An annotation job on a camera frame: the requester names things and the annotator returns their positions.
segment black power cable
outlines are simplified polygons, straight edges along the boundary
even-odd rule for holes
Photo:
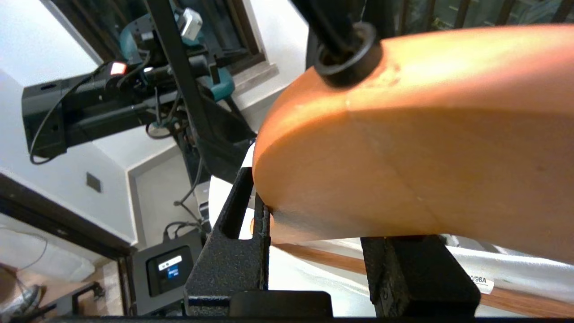
[[[116,84],[117,88],[121,89],[121,87],[125,81],[127,81],[129,78],[131,78],[135,74],[139,73],[141,70],[143,70],[149,64],[150,60],[152,59],[152,54],[150,51],[145,51],[144,53],[146,53],[146,56],[145,56],[143,62],[138,67],[134,68],[131,72],[124,75],[118,81],[118,84]]]
[[[181,200],[174,201],[173,202],[174,206],[184,206],[183,203],[185,202],[185,200],[188,199],[188,197],[193,193],[193,191],[197,187],[197,184],[199,184],[199,178],[201,177],[201,170],[202,169],[203,169],[203,158],[200,156],[199,157],[199,165],[197,165],[197,173],[195,175],[195,180],[193,181],[193,184],[191,185],[191,189],[189,189],[189,191],[182,197]]]
[[[44,119],[42,120],[42,122],[40,123],[40,126],[38,127],[38,130],[36,131],[36,134],[34,135],[34,139],[32,139],[32,144],[30,145],[30,162],[34,165],[42,165],[45,164],[51,160],[53,160],[55,157],[50,157],[48,159],[42,160],[42,161],[35,161],[34,160],[34,148],[36,147],[36,141],[38,140],[38,137],[40,136],[40,133],[42,132],[44,126],[46,125],[46,122],[48,122],[48,118],[52,115],[52,113],[54,113],[54,111],[56,110],[56,108],[58,107],[58,105],[60,104],[60,102],[62,102],[62,100],[64,98],[66,98],[70,93],[74,92],[77,90],[78,87],[80,87],[82,84],[84,84],[85,82],[88,82],[91,78],[93,78],[96,74],[100,73],[102,68],[106,67],[110,62],[107,61],[105,63],[103,63],[102,65],[98,66],[92,73],[90,73],[88,76],[86,76],[85,78],[83,78],[82,80],[80,80],[79,82],[77,82],[74,86],[72,86],[68,91],[66,91],[66,93],[64,93],[64,95],[62,95],[60,97],[60,99],[58,99],[58,101],[56,102],[56,104],[54,104],[54,106],[48,111],[48,113],[46,114],[46,116],[44,117]]]

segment black plastic bracket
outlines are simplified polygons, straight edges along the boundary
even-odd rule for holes
[[[383,49],[373,25],[357,22],[353,28],[362,42],[344,63],[336,64],[325,46],[319,46],[315,70],[329,86],[353,86],[369,76],[381,61]]]
[[[377,317],[474,317],[480,292],[437,236],[361,238]]]

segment black metal clamp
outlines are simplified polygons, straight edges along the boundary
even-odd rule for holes
[[[292,0],[321,42],[315,69],[332,87],[353,86],[378,66],[382,57],[379,36],[372,24],[352,24],[340,0]]]

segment orange wooden surface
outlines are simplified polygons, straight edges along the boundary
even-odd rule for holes
[[[574,26],[382,41],[350,89],[314,69],[266,117],[274,243],[453,233],[574,263]]]

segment black cable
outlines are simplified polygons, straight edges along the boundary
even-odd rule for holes
[[[168,229],[169,229],[170,227],[174,226],[174,225],[178,225],[178,226],[184,225],[184,226],[195,226],[195,227],[199,227],[198,225],[196,225],[196,224],[194,224],[194,223],[191,223],[191,222],[184,222],[184,221],[174,221],[174,222],[171,222],[171,223],[169,223],[168,225],[165,226],[163,242],[166,242],[166,241],[171,240],[171,238],[169,237],[169,231],[168,231]]]
[[[46,254],[46,249],[48,249],[48,239],[46,239],[45,237],[40,236],[39,234],[35,234],[35,233],[28,233],[28,232],[20,232],[20,231],[16,231],[16,230],[12,230],[10,228],[6,228],[6,227],[0,227],[0,229],[2,230],[8,230],[8,231],[12,231],[12,232],[16,232],[16,233],[20,233],[20,234],[25,234],[27,236],[30,237],[36,237],[40,240],[42,240],[44,242],[44,250],[42,250],[42,254],[40,254],[40,256],[38,257],[38,259],[34,260],[32,263],[30,263],[27,266],[24,266],[22,268],[20,268],[19,270],[25,270],[30,268],[31,266],[35,265],[37,262],[40,261],[40,259],[42,259],[42,257],[44,257],[44,254]]]
[[[116,84],[117,88],[121,89],[123,83],[131,78],[132,76],[134,76],[135,74],[139,73],[141,70],[143,70],[148,64],[149,61],[152,59],[152,54],[149,51],[146,51],[146,56],[143,60],[143,62],[136,68],[134,68],[131,72],[129,72],[128,74],[124,75],[119,81],[118,84]]]
[[[168,122],[172,120],[173,114],[176,112],[177,104],[179,103],[180,99],[181,99],[181,92],[178,91],[176,94],[176,99],[173,101],[172,109],[169,111],[168,114]]]
[[[180,224],[180,225],[176,228],[176,230],[173,232],[173,238],[174,238],[174,239],[179,238],[179,234],[178,234],[179,230],[181,230],[181,229],[183,229],[183,228],[187,228],[187,227],[198,228],[198,229],[201,230],[200,226],[198,226],[198,225],[196,225],[196,224],[193,224],[193,223]]]
[[[156,92],[156,121],[157,126],[161,126],[160,93],[157,90],[157,86],[154,89]]]
[[[40,136],[40,133],[42,132],[42,129],[44,128],[44,125],[46,124],[46,122],[48,121],[48,118],[52,115],[52,113],[54,113],[54,111],[56,110],[56,108],[58,107],[58,105],[60,104],[60,102],[62,102],[62,100],[64,98],[66,98],[66,96],[68,96],[70,93],[74,92],[77,90],[78,87],[80,87],[82,84],[84,84],[85,82],[88,82],[91,78],[93,78],[97,73],[100,73],[100,71],[102,70],[103,67],[107,66],[110,62],[104,62],[102,65],[98,66],[92,73],[90,73],[88,76],[86,76],[85,78],[83,78],[82,80],[80,80],[79,82],[77,82],[74,86],[72,86],[68,91],[66,91],[66,93],[64,93],[64,95],[62,95],[60,97],[60,99],[58,99],[58,101],[56,102],[56,104],[54,104],[54,106],[48,111],[48,113],[46,114],[46,116],[44,117],[44,119],[42,120],[42,122],[40,123],[40,126],[38,127],[38,130],[36,131],[36,134],[34,135],[34,139],[32,139],[32,144],[30,145],[30,162],[34,165],[42,165],[45,164],[51,160],[53,160],[56,157],[50,157],[48,159],[42,160],[42,161],[35,161],[34,160],[34,148],[36,147],[36,141],[38,140],[38,137]]]
[[[203,224],[203,222],[193,212],[191,212],[191,210],[187,206],[185,206],[185,204],[181,204],[180,206],[183,207],[187,211],[187,213],[189,213],[189,215],[197,222],[199,226]]]
[[[183,196],[183,198],[181,200],[174,201],[173,202],[174,206],[182,206],[183,202],[185,202],[185,200],[187,200],[187,198],[193,193],[193,191],[197,187],[197,184],[199,184],[199,178],[201,177],[201,170],[202,169],[203,169],[203,158],[201,156],[199,156],[199,165],[197,166],[197,173],[195,175],[195,180],[193,181],[193,184],[191,185],[191,189],[189,189],[189,191]]]

